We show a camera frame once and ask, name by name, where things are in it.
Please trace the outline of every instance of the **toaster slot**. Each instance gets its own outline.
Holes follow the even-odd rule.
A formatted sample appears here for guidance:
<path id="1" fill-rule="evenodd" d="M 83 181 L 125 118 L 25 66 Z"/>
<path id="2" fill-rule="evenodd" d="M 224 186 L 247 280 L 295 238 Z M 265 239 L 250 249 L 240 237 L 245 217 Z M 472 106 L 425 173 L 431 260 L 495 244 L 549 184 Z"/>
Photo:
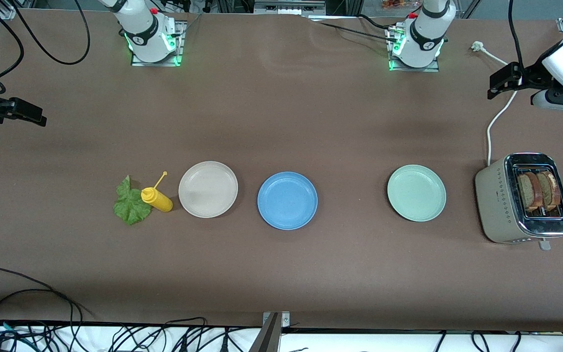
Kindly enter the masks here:
<path id="1" fill-rule="evenodd" d="M 532 165 L 513 165 L 513 172 L 514 176 L 518 180 L 518 176 L 526 173 L 531 172 L 533 174 L 538 174 L 543 171 L 548 171 L 553 174 L 554 178 L 557 179 L 556 170 L 550 165 L 539 165 L 539 164 L 532 164 Z M 520 204 L 522 205 L 522 213 L 524 214 L 525 218 L 536 220 L 536 219 L 543 219 L 543 220 L 563 220 L 563 203 L 560 202 L 552 210 L 547 210 L 545 206 L 538 207 L 532 211 L 529 211 L 527 207 L 525 207 L 525 200 L 520 199 Z"/>

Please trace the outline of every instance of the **toaster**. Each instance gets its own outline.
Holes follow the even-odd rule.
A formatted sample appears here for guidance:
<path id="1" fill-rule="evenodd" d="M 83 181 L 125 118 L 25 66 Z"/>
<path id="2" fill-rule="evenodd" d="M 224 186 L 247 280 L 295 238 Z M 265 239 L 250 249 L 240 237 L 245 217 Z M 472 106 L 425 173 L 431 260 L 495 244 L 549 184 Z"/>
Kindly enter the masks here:
<path id="1" fill-rule="evenodd" d="M 529 211 L 520 198 L 518 176 L 548 171 L 556 178 L 561 202 L 553 210 Z M 487 238 L 497 243 L 538 242 L 550 250 L 549 239 L 563 236 L 563 187 L 553 160 L 541 153 L 509 154 L 475 177 L 479 216 Z"/>

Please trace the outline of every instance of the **mustard bottle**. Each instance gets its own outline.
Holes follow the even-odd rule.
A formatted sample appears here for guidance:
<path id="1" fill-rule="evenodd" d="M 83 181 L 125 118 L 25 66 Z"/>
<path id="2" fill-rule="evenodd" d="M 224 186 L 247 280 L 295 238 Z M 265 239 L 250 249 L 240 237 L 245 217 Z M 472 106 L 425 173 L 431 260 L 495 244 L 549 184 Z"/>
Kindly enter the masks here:
<path id="1" fill-rule="evenodd" d="M 169 212 L 173 208 L 173 202 L 164 194 L 162 194 L 159 190 L 156 189 L 158 187 L 160 181 L 166 176 L 167 173 L 164 171 L 162 173 L 162 177 L 158 180 L 153 187 L 147 187 L 140 192 L 140 197 L 143 199 L 143 202 L 150 204 L 152 207 L 162 211 L 162 212 Z"/>

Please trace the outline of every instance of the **lettuce leaf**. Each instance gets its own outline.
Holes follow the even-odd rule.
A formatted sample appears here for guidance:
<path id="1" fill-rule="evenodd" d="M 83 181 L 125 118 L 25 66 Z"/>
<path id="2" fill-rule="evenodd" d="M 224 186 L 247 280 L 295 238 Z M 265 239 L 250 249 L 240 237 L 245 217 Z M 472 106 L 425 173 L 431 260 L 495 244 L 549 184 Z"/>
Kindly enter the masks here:
<path id="1" fill-rule="evenodd" d="M 129 175 L 116 187 L 116 194 L 119 198 L 114 203 L 114 214 L 127 225 L 145 220 L 152 212 L 152 206 L 143 202 L 140 197 L 140 190 L 131 189 Z"/>

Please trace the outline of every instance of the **bread slice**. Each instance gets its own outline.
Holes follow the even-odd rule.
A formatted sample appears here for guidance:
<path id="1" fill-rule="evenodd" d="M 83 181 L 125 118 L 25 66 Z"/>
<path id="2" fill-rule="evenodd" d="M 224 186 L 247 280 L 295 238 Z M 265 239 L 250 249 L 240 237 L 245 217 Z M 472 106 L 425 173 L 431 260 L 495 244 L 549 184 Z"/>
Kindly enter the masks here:
<path id="1" fill-rule="evenodd" d="M 536 174 L 536 176 L 538 176 L 538 181 L 542 189 L 544 207 L 548 211 L 556 209 L 557 205 L 562 201 L 562 194 L 555 176 L 548 171 L 542 171 Z"/>
<path id="2" fill-rule="evenodd" d="M 518 176 L 520 200 L 528 212 L 532 212 L 543 205 L 540 181 L 533 172 L 525 172 Z"/>

